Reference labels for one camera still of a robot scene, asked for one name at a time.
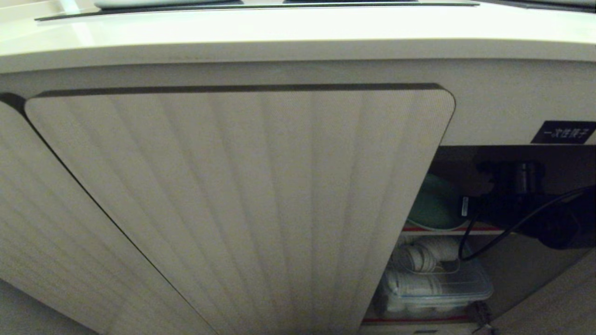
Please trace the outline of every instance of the black label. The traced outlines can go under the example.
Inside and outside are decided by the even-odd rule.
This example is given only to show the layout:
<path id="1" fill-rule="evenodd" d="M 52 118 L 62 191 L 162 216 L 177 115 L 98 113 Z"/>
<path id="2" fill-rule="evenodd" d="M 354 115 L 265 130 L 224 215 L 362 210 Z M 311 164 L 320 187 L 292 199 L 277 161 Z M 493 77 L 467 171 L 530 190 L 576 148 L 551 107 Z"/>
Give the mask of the black label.
<path id="1" fill-rule="evenodd" d="M 596 122 L 545 121 L 532 143 L 584 144 L 594 129 Z"/>

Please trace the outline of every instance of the power cord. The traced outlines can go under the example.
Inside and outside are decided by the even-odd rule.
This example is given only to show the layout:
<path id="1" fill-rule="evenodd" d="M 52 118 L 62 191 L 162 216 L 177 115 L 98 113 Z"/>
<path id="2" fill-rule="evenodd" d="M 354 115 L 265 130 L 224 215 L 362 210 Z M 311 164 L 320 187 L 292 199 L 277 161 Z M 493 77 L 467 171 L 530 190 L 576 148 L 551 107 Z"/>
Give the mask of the power cord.
<path id="1" fill-rule="evenodd" d="M 566 198 L 569 198 L 571 196 L 575 196 L 577 194 L 582 194 L 585 191 L 593 188 L 594 186 L 587 186 L 587 187 L 581 187 L 581 188 L 577 188 L 575 190 L 569 191 L 567 193 L 563 193 L 562 195 L 540 205 L 539 207 L 537 207 L 535 210 L 533 210 L 532 212 L 530 212 L 528 215 L 526 215 L 523 219 L 519 220 L 516 224 L 514 224 L 513 226 L 507 228 L 504 232 L 501 233 L 501 235 L 495 237 L 492 241 L 488 242 L 485 246 L 483 246 L 480 250 L 478 250 L 477 252 L 473 253 L 472 255 L 466 256 L 464 257 L 464 245 L 465 242 L 468 239 L 468 236 L 470 235 L 470 232 L 472 231 L 472 228 L 474 227 L 474 224 L 476 224 L 476 220 L 478 219 L 478 217 L 480 216 L 480 213 L 482 212 L 482 207 L 478 210 L 478 212 L 474 215 L 474 217 L 472 218 L 472 220 L 470 221 L 470 225 L 468 226 L 468 228 L 465 230 L 464 236 L 460 241 L 460 248 L 458 250 L 458 257 L 460 258 L 460 260 L 462 261 L 467 261 L 467 260 L 472 260 L 480 255 L 482 255 L 484 252 L 486 252 L 487 250 L 489 250 L 490 248 L 492 248 L 495 244 L 499 243 L 503 238 L 507 237 L 509 234 L 511 234 L 511 232 L 513 232 L 515 229 L 517 229 L 519 226 L 523 225 L 524 223 L 526 223 L 526 221 L 528 221 L 529 219 L 531 219 L 532 217 L 534 217 L 536 214 L 538 214 L 539 212 L 543 211 L 545 208 L 548 208 Z"/>

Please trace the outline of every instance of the ribbed door panel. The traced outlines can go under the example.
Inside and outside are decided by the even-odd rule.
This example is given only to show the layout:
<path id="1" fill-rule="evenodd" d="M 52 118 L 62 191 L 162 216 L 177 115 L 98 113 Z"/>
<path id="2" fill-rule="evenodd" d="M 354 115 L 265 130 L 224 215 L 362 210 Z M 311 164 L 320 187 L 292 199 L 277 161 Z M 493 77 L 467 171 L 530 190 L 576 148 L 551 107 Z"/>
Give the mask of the ribbed door panel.
<path id="1" fill-rule="evenodd" d="M 0 277 L 102 334 L 214 333 L 4 103 Z"/>
<path id="2" fill-rule="evenodd" d="M 441 89 L 27 103 L 67 166 L 221 334 L 355 332 L 453 110 Z"/>

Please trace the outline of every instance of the green plate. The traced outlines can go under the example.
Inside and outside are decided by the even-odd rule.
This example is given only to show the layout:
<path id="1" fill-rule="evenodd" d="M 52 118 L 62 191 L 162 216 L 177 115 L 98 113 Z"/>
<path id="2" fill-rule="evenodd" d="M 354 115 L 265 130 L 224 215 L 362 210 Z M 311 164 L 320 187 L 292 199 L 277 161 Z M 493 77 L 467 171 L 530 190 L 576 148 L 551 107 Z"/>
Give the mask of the green plate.
<path id="1" fill-rule="evenodd" d="M 408 222 L 433 231 L 454 230 L 465 223 L 458 216 L 460 191 L 452 183 L 427 174 L 408 215 Z"/>

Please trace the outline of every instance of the white countertop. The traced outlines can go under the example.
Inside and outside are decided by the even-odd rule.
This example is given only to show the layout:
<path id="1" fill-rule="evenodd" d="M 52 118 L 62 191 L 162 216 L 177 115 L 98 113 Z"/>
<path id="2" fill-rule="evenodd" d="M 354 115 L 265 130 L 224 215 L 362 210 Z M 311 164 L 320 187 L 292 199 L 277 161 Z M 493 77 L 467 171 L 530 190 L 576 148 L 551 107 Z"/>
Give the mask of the white countertop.
<path id="1" fill-rule="evenodd" d="M 487 3 L 115 14 L 21 20 L 0 30 L 0 73 L 288 60 L 596 61 L 594 14 Z"/>

